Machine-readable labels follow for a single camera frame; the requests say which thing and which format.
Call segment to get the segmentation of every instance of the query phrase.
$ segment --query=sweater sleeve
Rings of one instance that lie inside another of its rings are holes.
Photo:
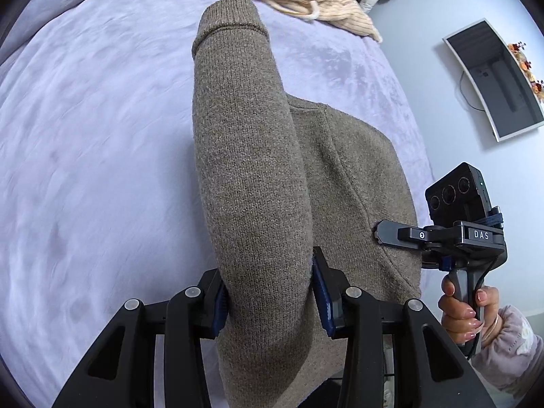
[[[302,154],[251,0],[206,9],[192,53],[200,194],[230,301],[219,369],[229,406],[272,406],[312,344],[312,220]]]
[[[504,307],[499,315],[504,320],[502,331],[474,357],[472,365],[498,390],[520,398],[544,369],[542,338],[515,307]]]

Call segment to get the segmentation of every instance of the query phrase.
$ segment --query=wall-mounted tv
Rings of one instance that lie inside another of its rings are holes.
[[[497,141],[544,125],[540,101],[507,44],[487,20],[444,38],[480,97]]]

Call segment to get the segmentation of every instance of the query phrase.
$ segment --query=blue gripper pad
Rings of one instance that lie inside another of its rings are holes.
[[[225,327],[228,316],[228,292],[225,284],[221,282],[214,302],[213,321],[211,323],[211,332],[218,336],[219,332]]]
[[[315,256],[313,258],[312,266],[312,289],[316,298],[321,326],[327,332],[327,336],[332,337],[336,332],[333,320],[333,301],[327,291],[323,275],[321,274],[321,271],[319,271]]]

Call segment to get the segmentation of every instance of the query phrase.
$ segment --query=camera module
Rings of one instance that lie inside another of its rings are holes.
[[[440,199],[438,196],[433,196],[429,201],[429,205],[433,210],[437,210],[440,207]]]
[[[471,188],[471,182],[468,178],[465,178],[464,176],[459,180],[458,183],[459,191],[461,193],[466,193]]]
[[[455,201],[455,189],[452,185],[444,187],[444,190],[442,190],[442,199],[447,205]]]

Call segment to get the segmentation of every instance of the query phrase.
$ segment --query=fingernail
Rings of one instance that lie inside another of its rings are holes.
[[[488,298],[488,294],[483,290],[478,290],[476,297],[478,298],[478,301],[483,302]]]

